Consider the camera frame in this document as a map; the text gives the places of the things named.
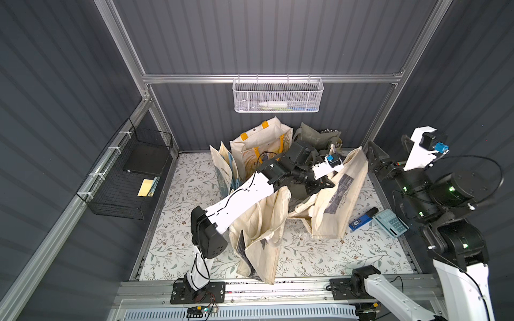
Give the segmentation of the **cream tote with purple print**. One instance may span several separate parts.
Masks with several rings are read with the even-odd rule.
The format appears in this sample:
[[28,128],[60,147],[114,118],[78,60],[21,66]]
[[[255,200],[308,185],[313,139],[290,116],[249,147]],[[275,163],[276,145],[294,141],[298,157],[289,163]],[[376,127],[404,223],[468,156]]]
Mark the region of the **cream tote with purple print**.
[[296,205],[289,219],[302,221],[314,239],[342,239],[368,173],[369,161],[361,147],[346,156],[343,168],[329,179],[334,187],[323,189]]

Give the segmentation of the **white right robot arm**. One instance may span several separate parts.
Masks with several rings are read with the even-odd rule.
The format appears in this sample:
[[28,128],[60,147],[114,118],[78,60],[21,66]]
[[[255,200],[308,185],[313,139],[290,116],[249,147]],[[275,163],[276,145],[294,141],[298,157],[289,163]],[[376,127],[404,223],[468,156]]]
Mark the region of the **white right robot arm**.
[[422,239],[438,274],[447,320],[494,320],[489,295],[489,254],[485,238],[466,218],[489,205],[495,191],[472,171],[455,171],[436,181],[426,173],[447,157],[449,148],[432,136],[419,143],[403,138],[409,158],[395,162],[376,143],[368,144],[367,157],[380,179],[393,179],[398,193],[416,210]]

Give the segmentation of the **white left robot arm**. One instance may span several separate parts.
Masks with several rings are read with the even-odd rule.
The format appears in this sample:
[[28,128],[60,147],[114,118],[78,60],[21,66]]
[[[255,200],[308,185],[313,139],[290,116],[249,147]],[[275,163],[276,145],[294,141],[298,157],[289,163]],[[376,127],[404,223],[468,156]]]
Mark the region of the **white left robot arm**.
[[343,160],[333,151],[326,156],[305,141],[294,142],[289,150],[265,160],[254,174],[233,193],[218,203],[191,212],[191,234],[195,249],[194,263],[184,283],[194,292],[207,288],[214,258],[228,246],[223,233],[252,206],[289,185],[300,185],[307,196],[332,188],[329,174],[341,171]]

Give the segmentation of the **olive green canvas bag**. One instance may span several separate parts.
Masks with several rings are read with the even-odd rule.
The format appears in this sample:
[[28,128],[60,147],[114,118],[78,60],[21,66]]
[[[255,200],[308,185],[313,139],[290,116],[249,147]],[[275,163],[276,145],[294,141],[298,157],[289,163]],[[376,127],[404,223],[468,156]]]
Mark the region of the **olive green canvas bag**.
[[321,134],[305,123],[301,123],[301,126],[296,130],[293,135],[293,146],[296,146],[300,142],[304,142],[309,145],[306,152],[303,152],[300,156],[300,160],[296,161],[299,167],[311,168],[317,163],[322,163],[325,156],[329,154],[331,150],[332,140],[335,135]]

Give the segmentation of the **cream tote bag front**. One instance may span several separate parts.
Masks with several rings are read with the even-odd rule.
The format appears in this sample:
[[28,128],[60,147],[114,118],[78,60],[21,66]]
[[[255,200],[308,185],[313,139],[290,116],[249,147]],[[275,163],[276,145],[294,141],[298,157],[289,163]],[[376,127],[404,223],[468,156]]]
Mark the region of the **cream tote bag front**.
[[237,274],[274,284],[290,198],[289,189],[281,187],[231,224],[230,243],[239,259]]

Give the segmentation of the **yellow pencil cup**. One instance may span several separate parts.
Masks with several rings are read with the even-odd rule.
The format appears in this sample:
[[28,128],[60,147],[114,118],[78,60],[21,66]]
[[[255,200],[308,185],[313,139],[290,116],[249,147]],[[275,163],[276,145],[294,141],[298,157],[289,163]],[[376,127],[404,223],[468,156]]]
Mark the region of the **yellow pencil cup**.
[[342,140],[338,136],[333,137],[332,144],[335,146],[335,148],[341,148]]

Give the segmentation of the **blue black marker device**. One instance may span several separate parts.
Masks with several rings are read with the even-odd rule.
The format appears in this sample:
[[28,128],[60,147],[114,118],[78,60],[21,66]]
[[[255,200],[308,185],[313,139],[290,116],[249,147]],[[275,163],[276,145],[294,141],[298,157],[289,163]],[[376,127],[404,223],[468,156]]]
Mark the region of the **blue black marker device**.
[[352,221],[349,224],[349,228],[351,231],[356,231],[359,228],[363,227],[365,224],[371,222],[372,218],[379,212],[377,207],[373,207],[370,210],[366,211],[364,214],[359,216],[357,219]]

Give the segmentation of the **bundle of pencils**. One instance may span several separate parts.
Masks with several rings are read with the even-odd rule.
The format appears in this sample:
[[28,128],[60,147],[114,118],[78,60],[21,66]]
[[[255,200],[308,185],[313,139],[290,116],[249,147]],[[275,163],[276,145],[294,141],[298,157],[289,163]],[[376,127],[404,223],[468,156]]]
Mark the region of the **bundle of pencils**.
[[340,135],[341,132],[338,130],[335,130],[335,129],[327,128],[327,129],[321,131],[321,134],[331,134],[331,135],[337,136],[337,135]]

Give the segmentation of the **teal calculator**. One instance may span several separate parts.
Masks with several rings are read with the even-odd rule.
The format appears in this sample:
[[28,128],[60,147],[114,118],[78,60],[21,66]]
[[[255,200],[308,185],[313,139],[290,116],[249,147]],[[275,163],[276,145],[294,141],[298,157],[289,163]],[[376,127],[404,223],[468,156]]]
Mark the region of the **teal calculator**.
[[398,238],[405,234],[409,227],[392,210],[385,209],[372,218],[391,238]]

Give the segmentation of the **white tube in basket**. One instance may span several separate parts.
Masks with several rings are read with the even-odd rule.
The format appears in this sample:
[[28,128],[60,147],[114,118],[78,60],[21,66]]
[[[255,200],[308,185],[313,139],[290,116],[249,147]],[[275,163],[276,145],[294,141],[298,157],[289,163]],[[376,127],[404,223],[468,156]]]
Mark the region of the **white tube in basket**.
[[259,107],[266,110],[284,110],[288,107],[287,101],[267,101],[260,102]]

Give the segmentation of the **cream tote blue print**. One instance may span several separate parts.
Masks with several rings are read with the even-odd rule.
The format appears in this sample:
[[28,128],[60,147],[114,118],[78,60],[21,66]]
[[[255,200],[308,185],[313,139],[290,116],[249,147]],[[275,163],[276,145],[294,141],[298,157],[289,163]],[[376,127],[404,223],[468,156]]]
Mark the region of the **cream tote blue print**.
[[241,185],[237,164],[231,152],[226,148],[223,142],[221,142],[218,150],[210,146],[210,153],[216,169],[220,195],[223,199],[229,196],[231,192],[237,190]]

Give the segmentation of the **black notebook in basket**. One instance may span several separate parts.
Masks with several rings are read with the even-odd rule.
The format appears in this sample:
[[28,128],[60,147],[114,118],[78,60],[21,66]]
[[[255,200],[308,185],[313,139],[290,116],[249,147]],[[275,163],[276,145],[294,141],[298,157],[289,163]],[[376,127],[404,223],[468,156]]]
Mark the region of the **black notebook in basket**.
[[165,166],[168,156],[166,147],[138,144],[123,165],[123,171],[157,176]]

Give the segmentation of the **yellow sticky notepad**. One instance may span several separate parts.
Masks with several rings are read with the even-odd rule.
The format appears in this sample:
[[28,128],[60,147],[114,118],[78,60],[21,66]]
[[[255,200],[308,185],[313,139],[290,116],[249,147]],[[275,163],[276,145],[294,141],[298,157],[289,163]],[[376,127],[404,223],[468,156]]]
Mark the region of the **yellow sticky notepad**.
[[143,182],[141,183],[141,186],[139,188],[139,192],[137,194],[138,197],[146,197],[152,187],[153,187],[153,183],[154,183],[154,180],[153,179],[144,179]]

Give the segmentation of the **small green circuit board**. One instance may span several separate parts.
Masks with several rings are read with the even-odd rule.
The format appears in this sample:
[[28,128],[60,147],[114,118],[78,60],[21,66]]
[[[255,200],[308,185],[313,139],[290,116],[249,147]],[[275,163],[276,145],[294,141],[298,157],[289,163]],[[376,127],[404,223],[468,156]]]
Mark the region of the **small green circuit board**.
[[211,314],[212,308],[210,306],[194,306],[186,310],[186,318],[205,318],[207,319]]

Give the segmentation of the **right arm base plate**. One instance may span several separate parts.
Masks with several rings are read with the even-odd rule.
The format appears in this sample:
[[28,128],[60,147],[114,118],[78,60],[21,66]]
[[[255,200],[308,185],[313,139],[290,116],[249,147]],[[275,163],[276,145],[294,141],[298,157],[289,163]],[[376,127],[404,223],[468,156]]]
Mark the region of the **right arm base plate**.
[[330,292],[334,300],[353,300],[357,296],[352,290],[351,278],[332,278],[325,290]]

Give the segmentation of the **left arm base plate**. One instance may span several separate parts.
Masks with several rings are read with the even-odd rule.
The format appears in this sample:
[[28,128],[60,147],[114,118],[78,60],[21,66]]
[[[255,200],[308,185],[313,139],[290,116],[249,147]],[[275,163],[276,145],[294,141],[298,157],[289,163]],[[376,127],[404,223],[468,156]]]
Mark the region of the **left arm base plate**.
[[178,304],[204,304],[224,303],[226,294],[225,282],[210,282],[201,290],[194,290],[187,282],[178,280],[173,284],[169,303]]

